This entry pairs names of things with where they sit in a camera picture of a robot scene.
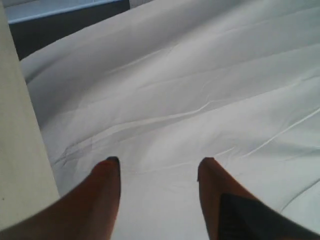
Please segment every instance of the white bed sheet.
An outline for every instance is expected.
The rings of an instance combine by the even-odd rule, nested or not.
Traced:
[[[121,161],[113,240],[207,240],[214,156],[320,233],[320,1],[155,0],[21,64],[61,195]]]

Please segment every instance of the dark floor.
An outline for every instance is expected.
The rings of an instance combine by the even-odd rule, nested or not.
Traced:
[[[129,9],[129,0],[121,0],[9,26],[21,60],[65,36]]]

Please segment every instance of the mattress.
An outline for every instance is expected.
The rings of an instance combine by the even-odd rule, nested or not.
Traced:
[[[215,157],[320,233],[319,43],[318,0],[155,0],[35,52],[21,65],[60,195],[118,156],[113,240],[207,240],[197,168]]]

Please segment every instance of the white duvet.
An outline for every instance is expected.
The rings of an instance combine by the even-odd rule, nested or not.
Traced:
[[[207,240],[206,156],[320,233],[319,0],[155,0],[21,64],[61,195],[119,156],[113,240]]]

